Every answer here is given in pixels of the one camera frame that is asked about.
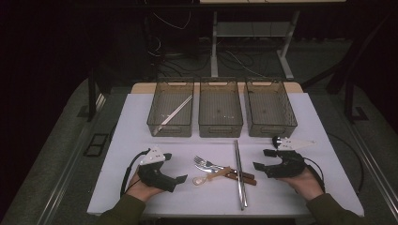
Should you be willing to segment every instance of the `utensil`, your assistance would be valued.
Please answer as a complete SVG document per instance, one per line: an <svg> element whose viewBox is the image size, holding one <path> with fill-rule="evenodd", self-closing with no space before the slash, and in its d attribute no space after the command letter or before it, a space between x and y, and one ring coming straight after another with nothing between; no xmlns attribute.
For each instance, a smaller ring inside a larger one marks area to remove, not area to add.
<svg viewBox="0 0 398 225"><path fill-rule="evenodd" d="M237 157L237 187L239 190L240 209L243 211L245 207L248 206L248 202L246 199L245 184L243 183L242 164L240 162L240 153L239 153L239 146L237 144L237 140L234 141L234 144L235 144L235 155Z"/></svg>
<svg viewBox="0 0 398 225"><path fill-rule="evenodd" d="M203 172L206 172L206 173L216 173L217 171L220 170L220 169L211 169L211 168L209 168L209 167L203 167L203 166L199 166L199 165L195 165L195 167L196 167L197 169L203 171ZM237 181L237 175L234 174L234 173L227 173L227 174L225 175L225 177ZM250 179L250 178L248 178L248 177L243 177L243 182L244 182L245 184L248 184L248 185L253 185L253 186L256 186L256 185L257 185L257 181L256 181L256 180Z"/></svg>
<svg viewBox="0 0 398 225"><path fill-rule="evenodd" d="M205 167L205 168L209 168L209 169L213 169L214 168L214 169L219 169L219 170L223 169L223 166L219 166L219 165L213 164L212 162L210 162L208 160L205 160L205 159L203 159L201 157L198 157L198 156L196 156L193 159L193 161L197 165ZM237 170L231 169L231 173L237 175ZM250 174L250 173L247 173L247 172L243 172L242 175L243 175L243 177L247 177L249 179L254 179L254 175L253 174Z"/></svg>
<svg viewBox="0 0 398 225"><path fill-rule="evenodd" d="M217 172L209 172L206 176L198 176L193 178L193 184L196 186L203 185L206 180L211 181L216 176L224 176L231 171L231 167L224 167L224 169L219 170Z"/></svg>
<svg viewBox="0 0 398 225"><path fill-rule="evenodd" d="M189 97L187 97L187 99L181 103L181 105L178 106L178 108L176 108L163 122L161 122L161 125L156 127L153 130L153 136L156 136L162 129L163 126L167 125L167 123L170 122L170 120L173 119L173 117L176 116L176 114L192 99L192 95L190 95Z"/></svg>

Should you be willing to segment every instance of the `white tabletop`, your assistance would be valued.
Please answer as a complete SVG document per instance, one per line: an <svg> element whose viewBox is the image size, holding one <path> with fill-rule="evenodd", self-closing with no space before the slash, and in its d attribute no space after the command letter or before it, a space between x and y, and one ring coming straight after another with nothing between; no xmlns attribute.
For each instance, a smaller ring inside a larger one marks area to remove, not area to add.
<svg viewBox="0 0 398 225"><path fill-rule="evenodd" d="M298 120L298 127L291 138L316 142L298 152L305 158L314 160L322 168L327 192L342 207L363 216L359 199L334 153L309 96L304 93L290 93L288 96ZM198 95L194 95L193 99L190 138L154 138L146 125L152 98L153 94L128 95L87 213L100 215L114 207L119 200L123 176L131 160L138 153L157 145L163 153L173 154L171 160L163 164L161 172L173 178L187 174L188 178L184 184L177 185L173 193L164 192L154 196L147 203L144 216L300 218L310 215L303 199L291 187L281 181L269 179L265 173L254 169L254 161L273 165L279 164L281 160L263 155L263 149L273 149L270 139L249 137L246 123L238 138L242 168L243 171L254 174L257 180L257 186L245 185L249 207L244 211L240 210L235 180L216 177L202 186L195 186L193 177L203 176L205 173L193 166L194 156L235 168L235 139L199 137ZM246 121L243 96L240 96L240 100L243 119Z"/></svg>

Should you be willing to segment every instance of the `green sleeve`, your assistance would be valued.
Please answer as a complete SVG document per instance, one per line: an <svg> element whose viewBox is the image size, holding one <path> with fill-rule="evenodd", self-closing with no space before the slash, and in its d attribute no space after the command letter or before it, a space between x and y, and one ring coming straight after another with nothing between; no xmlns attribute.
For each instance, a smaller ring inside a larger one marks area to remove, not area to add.
<svg viewBox="0 0 398 225"><path fill-rule="evenodd" d="M364 217L343 209L330 194L320 195L307 202L307 207L319 225L361 225L367 224Z"/></svg>
<svg viewBox="0 0 398 225"><path fill-rule="evenodd" d="M144 202L130 195L123 195L113 209L99 217L96 225L137 225L144 209Z"/></svg>

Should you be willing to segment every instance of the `person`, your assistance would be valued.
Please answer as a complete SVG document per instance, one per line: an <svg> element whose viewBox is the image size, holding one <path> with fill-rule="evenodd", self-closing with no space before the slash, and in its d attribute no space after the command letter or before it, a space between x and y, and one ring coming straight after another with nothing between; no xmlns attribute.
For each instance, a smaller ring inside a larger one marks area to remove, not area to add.
<svg viewBox="0 0 398 225"><path fill-rule="evenodd" d="M330 194L324 193L314 175L306 168L300 175L278 178L287 183L305 201L318 225L362 225L367 224L364 217L343 209ZM149 187L140 181L137 172L130 180L126 193L111 210L104 212L96 225L137 225L144 212L145 203L163 190Z"/></svg>

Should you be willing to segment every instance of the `dark floor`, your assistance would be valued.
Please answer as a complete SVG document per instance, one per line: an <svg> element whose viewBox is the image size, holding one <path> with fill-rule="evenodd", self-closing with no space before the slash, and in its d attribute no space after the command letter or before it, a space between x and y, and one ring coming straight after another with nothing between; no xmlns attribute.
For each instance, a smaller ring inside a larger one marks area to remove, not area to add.
<svg viewBox="0 0 398 225"><path fill-rule="evenodd" d="M239 43L223 40L218 45L219 76L283 77L275 53L281 44L274 39ZM343 58L350 44L348 40L294 41L287 54L294 81L304 83L332 67ZM159 76L210 76L209 49L202 51L198 59L170 54L163 66L159 66ZM368 120L357 121L355 125L348 123L343 115L344 92L329 95L325 90L328 81L326 78L304 91L310 94L336 154L353 188L358 190L365 216L370 224L398 224L397 213L391 211L397 202L394 192L398 189L397 134L359 88L355 90L354 106L361 107ZM96 221L97 217L88 215L86 209L130 89L130 86L115 86L110 95L99 100L99 111L90 123L82 117L82 110L87 107L86 81L76 89L2 225ZM108 135L103 152L100 157L84 157L94 134ZM364 170L363 184L360 165ZM311 218L296 219L298 225L312 222Z"/></svg>

